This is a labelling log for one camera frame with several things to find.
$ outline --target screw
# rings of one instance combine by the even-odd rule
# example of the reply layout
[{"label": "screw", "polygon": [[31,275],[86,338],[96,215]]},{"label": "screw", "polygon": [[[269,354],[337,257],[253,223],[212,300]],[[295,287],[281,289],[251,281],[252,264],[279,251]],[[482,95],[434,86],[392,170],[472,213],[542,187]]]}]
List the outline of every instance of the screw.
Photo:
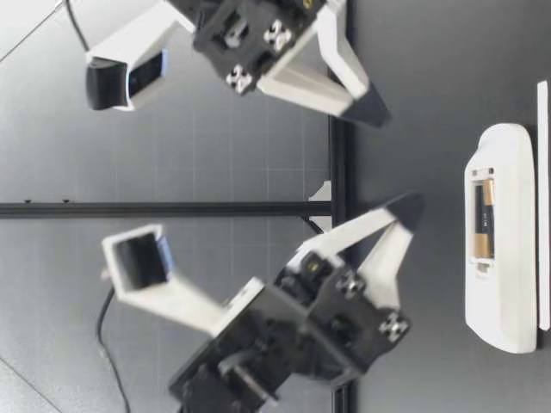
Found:
[{"label": "screw", "polygon": [[243,403],[236,400],[232,403],[232,412],[233,413],[242,413],[243,412]]},{"label": "screw", "polygon": [[182,387],[182,396],[188,398],[191,396],[191,388],[189,387],[189,382],[186,382]]},{"label": "screw", "polygon": [[206,379],[208,376],[208,367],[206,364],[201,364],[197,372],[199,374],[199,379]]}]

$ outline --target white strip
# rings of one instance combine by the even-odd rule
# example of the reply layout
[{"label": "white strip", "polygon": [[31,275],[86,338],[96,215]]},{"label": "white strip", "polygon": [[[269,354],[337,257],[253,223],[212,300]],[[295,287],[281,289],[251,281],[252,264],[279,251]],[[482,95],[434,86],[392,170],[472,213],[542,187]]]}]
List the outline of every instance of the white strip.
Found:
[{"label": "white strip", "polygon": [[551,286],[549,282],[549,111],[548,83],[537,85],[537,175],[539,225],[540,329],[551,328]]}]

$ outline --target white camera housing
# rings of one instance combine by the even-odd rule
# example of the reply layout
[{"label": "white camera housing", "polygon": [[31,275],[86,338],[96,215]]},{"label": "white camera housing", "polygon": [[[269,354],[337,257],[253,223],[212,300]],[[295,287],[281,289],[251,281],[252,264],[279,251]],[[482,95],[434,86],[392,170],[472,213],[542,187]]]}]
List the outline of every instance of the white camera housing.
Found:
[{"label": "white camera housing", "polygon": [[195,30],[184,15],[160,2],[93,47],[86,54],[90,106],[132,111],[155,96],[167,74],[166,45],[181,25]]}]

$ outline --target white plastic part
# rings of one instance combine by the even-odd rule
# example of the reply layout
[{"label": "white plastic part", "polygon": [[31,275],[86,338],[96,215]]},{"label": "white plastic part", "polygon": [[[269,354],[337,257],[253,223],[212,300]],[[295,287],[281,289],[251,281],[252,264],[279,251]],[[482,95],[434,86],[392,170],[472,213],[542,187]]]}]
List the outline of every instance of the white plastic part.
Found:
[{"label": "white plastic part", "polygon": [[375,306],[399,309],[396,277],[413,234],[385,207],[365,213],[304,242],[287,266],[298,271],[302,259],[309,252],[315,251],[322,258],[330,260],[334,266],[341,267],[344,262],[338,253],[385,227],[385,233],[357,273],[367,282],[365,295]]},{"label": "white plastic part", "polygon": [[346,38],[346,0],[328,0],[318,13],[321,57],[354,99],[369,91],[369,78]]},{"label": "white plastic part", "polygon": [[[494,258],[474,254],[477,182],[493,179]],[[530,138],[499,124],[480,138],[465,169],[467,325],[510,353],[536,349],[536,198]]]},{"label": "white plastic part", "polygon": [[121,266],[116,246],[128,239],[154,234],[159,240],[163,236],[161,225],[147,225],[124,232],[102,241],[108,272],[115,287],[117,299],[160,317],[188,325],[209,334],[226,314],[225,309],[208,297],[201,289],[182,275],[171,271],[167,282],[137,289],[133,287],[126,271]]},{"label": "white plastic part", "polygon": [[[159,92],[166,76],[168,63],[168,53],[164,48],[180,26],[182,19],[185,17],[169,3],[164,1],[156,3],[86,53],[89,62],[93,58],[101,58],[127,65],[127,105],[116,107],[116,109],[133,111],[143,106]],[[161,52],[163,53],[162,76],[131,98],[129,92],[130,73]]]},{"label": "white plastic part", "polygon": [[[332,186],[331,181],[325,181],[321,188],[308,198],[309,201],[325,200],[331,201]],[[310,217],[310,220],[316,224],[323,232],[329,232],[333,227],[332,217]]]},{"label": "white plastic part", "polygon": [[[316,22],[268,73],[258,88],[266,95],[330,114],[342,115],[369,91],[368,75],[346,39],[346,1],[329,0]],[[318,36],[321,57],[344,85],[294,62],[306,44]]]},{"label": "white plastic part", "polygon": [[368,282],[367,297],[378,308],[399,308],[396,274],[412,241],[413,234],[396,222],[391,224],[358,269]]},{"label": "white plastic part", "polygon": [[551,329],[551,268],[549,267],[549,89],[537,85],[538,274],[540,329]]}]

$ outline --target bolt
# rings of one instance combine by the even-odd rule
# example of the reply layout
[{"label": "bolt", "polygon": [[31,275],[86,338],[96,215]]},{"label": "bolt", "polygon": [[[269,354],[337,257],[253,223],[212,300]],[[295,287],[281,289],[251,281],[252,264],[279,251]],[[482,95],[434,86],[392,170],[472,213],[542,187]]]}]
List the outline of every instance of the bolt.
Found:
[{"label": "bolt", "polygon": [[236,400],[232,403],[232,413],[242,413],[243,412],[243,403]]},{"label": "bolt", "polygon": [[197,373],[199,374],[199,379],[201,380],[204,380],[207,378],[208,376],[208,367],[206,364],[201,364],[201,366],[199,367],[199,370],[197,371]]}]

